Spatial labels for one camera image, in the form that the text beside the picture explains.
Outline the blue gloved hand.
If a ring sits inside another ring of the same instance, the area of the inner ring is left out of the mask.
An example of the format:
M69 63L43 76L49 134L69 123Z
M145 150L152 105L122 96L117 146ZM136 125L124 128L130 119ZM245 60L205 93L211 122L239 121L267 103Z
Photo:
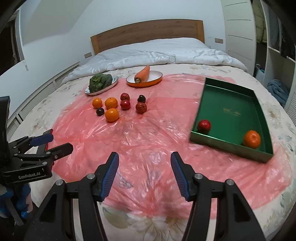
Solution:
M8 218L10 212L5 204L5 201L11 200L14 208L20 214L20 217L27 219L29 213L33 210L31 199L31 187L28 183L24 184L20 189L15 190L6 188L1 185L1 218Z

